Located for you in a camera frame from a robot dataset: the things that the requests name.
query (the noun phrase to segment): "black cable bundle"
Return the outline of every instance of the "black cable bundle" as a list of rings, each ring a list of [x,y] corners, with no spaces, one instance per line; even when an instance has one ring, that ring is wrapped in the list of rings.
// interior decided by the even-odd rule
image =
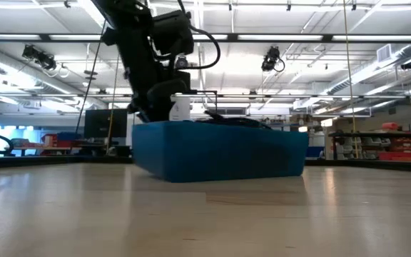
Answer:
[[[225,118],[220,114],[215,114],[210,111],[204,111],[205,114],[208,114],[212,119],[206,121],[196,121],[207,124],[217,124],[217,125],[227,125],[227,126],[244,126],[248,128],[256,129],[271,129],[268,125],[265,125],[259,121],[248,119],[248,118]]]

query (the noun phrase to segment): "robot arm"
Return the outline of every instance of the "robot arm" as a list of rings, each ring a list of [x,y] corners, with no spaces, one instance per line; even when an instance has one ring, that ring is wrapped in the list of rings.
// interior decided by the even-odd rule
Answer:
[[[178,10],[152,17],[150,9],[137,0],[92,2],[111,27],[102,40],[108,46],[117,45],[125,78],[133,89],[129,112],[139,112],[143,122],[167,121],[171,95],[191,89],[190,74],[174,68],[177,55],[193,52],[190,14]]]

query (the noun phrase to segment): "floor board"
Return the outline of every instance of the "floor board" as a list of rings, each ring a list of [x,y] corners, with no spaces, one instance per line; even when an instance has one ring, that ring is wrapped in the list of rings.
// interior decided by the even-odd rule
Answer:
[[[0,256],[407,257],[411,172],[167,183],[123,164],[0,169]]]

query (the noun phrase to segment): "blue box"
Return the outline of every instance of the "blue box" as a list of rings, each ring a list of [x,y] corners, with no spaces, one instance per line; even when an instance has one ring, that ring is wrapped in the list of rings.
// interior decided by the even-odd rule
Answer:
[[[308,135],[191,121],[135,125],[136,165],[170,182],[300,176]]]

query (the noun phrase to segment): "computer monitor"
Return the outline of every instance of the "computer monitor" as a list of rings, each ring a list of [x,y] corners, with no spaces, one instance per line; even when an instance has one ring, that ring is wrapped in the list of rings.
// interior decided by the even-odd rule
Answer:
[[[88,110],[85,112],[85,138],[108,137],[112,110]],[[114,109],[112,118],[112,138],[126,137],[128,110]]]

